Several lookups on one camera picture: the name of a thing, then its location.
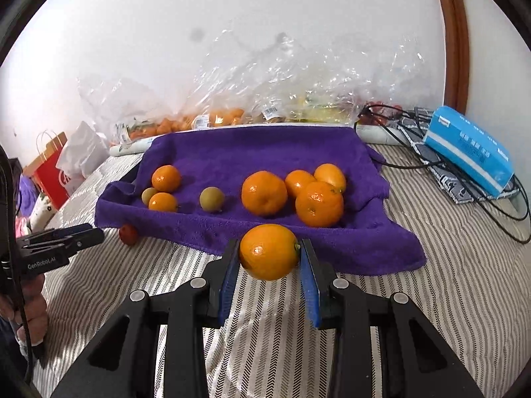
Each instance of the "orange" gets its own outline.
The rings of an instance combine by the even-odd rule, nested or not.
[[[194,122],[194,119],[197,115],[194,116],[185,116],[183,120],[181,121],[181,131],[185,130],[192,130],[192,123]]]
[[[315,177],[311,173],[298,169],[290,172],[286,176],[284,183],[286,184],[288,195],[297,197],[301,190],[313,181],[315,181]]]
[[[344,193],[347,188],[347,180],[344,177],[343,172],[336,165],[332,165],[332,163],[320,165],[315,169],[313,176],[315,176],[317,181],[324,181],[328,184],[332,184],[342,193]]]
[[[180,121],[172,121],[172,132],[177,133],[177,131],[181,131],[181,122]]]
[[[176,212],[177,199],[169,193],[157,193],[149,199],[148,208],[153,211]]]
[[[238,121],[243,115],[243,112],[243,109],[240,109],[239,107],[210,111],[210,126],[223,127],[236,125],[235,123],[238,123]]]
[[[278,280],[288,275],[298,259],[296,236],[279,224],[256,226],[240,242],[240,262],[257,280]]]
[[[332,184],[310,182],[295,200],[301,221],[311,228],[329,228],[343,216],[343,196]]]
[[[251,214],[261,217],[279,212],[288,200],[284,181],[261,170],[247,177],[242,186],[242,203]]]
[[[129,133],[129,139],[131,139],[131,141],[134,141],[136,139],[140,139],[142,137],[142,134],[139,132],[139,131],[132,131],[131,133]]]
[[[142,128],[142,137],[151,137],[157,135],[157,128],[155,126],[149,126]]]
[[[158,191],[171,193],[181,185],[181,174],[172,165],[161,166],[153,173],[151,185]]]
[[[157,134],[166,135],[171,132],[172,132],[172,122],[169,121],[167,118],[164,118],[159,124],[159,126],[157,127]]]

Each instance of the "bed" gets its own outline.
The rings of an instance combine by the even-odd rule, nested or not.
[[[373,146],[392,163],[412,158],[400,147]],[[121,178],[141,155],[109,158],[74,193],[51,227],[94,223],[96,200],[107,183]],[[413,231],[427,264],[385,276],[339,274],[379,296],[402,291],[426,314],[476,380],[486,397],[503,396],[531,356],[531,246],[506,237],[473,204],[455,205],[426,170],[384,167],[391,184],[389,217]],[[499,205],[516,212],[509,200]],[[493,212],[514,234],[514,225]],[[150,295],[172,291],[199,276],[214,256],[172,242],[142,239],[124,246],[116,229],[101,246],[87,249],[67,267],[46,275],[50,316],[47,361],[34,383],[49,397],[98,328],[135,289]],[[155,396],[163,396],[164,327],[157,352]],[[372,330],[373,396],[381,396],[378,337]],[[317,331],[305,316],[298,273],[259,282],[240,270],[229,319],[220,330],[204,329],[205,366],[211,397],[325,398],[333,331]]]

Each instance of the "purple towel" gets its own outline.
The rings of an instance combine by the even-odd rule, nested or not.
[[[39,191],[31,179],[24,175],[20,177],[19,197],[20,214],[23,217],[29,217],[39,197]]]
[[[383,200],[389,183],[371,161],[382,157],[347,127],[250,126],[169,134],[157,138],[144,154],[135,183],[110,183],[96,204],[96,225],[118,228],[129,223],[139,234],[167,239],[221,255],[233,237],[260,223],[278,223],[299,238],[309,237],[321,260],[336,271],[383,275],[411,271],[426,263],[417,237],[389,220]],[[242,183],[250,174],[268,170],[284,179],[295,169],[313,173],[334,163],[347,177],[345,213],[335,228],[308,228],[295,214],[293,201],[277,216],[263,219],[242,205]],[[178,213],[150,211],[140,195],[151,175],[174,165],[182,185],[174,195]],[[208,214],[198,204],[205,187],[226,195],[223,212]]]

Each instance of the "tissue box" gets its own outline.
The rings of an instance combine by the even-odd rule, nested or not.
[[[514,173],[509,152],[485,130],[448,106],[433,114],[424,143],[498,196]]]

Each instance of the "white plastic bag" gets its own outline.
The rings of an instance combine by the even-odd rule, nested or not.
[[[171,109],[151,89],[131,79],[89,75],[78,79],[78,92],[94,128],[112,144],[172,131],[165,119]]]
[[[80,173],[70,177],[63,170],[59,172],[59,184],[68,193],[68,197],[74,194],[79,186],[83,184],[83,181],[85,181],[85,177]]]
[[[108,157],[109,150],[102,138],[82,121],[68,138],[56,167],[72,180],[79,180],[79,176],[87,178]]]
[[[187,129],[261,122],[352,126],[365,103],[413,107],[432,97],[414,38],[340,36],[306,49],[284,33],[250,51],[233,31],[214,41],[180,111]]]

